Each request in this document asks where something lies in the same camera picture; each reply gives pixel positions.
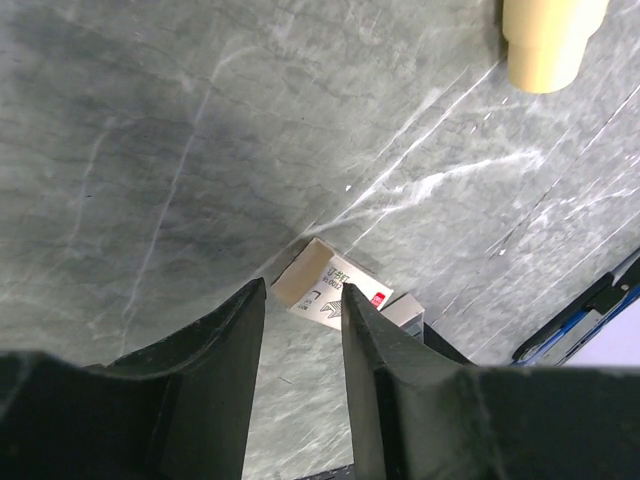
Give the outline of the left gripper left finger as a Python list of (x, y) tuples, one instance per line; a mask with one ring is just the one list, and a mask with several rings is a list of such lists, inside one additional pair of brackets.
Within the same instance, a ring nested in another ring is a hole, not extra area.
[(262, 279), (109, 365), (1, 355), (5, 479), (238, 479), (265, 321)]

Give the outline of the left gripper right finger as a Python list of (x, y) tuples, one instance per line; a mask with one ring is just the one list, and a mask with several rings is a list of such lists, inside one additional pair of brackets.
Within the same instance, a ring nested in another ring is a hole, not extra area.
[(459, 363), (342, 291), (359, 479), (635, 479), (635, 369)]

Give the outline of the small playing card box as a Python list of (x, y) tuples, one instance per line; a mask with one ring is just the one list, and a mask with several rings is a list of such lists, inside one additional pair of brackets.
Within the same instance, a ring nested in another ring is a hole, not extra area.
[(371, 272), (314, 237), (272, 283), (271, 290), (290, 313), (339, 331), (346, 283), (357, 286), (378, 309), (393, 294)]

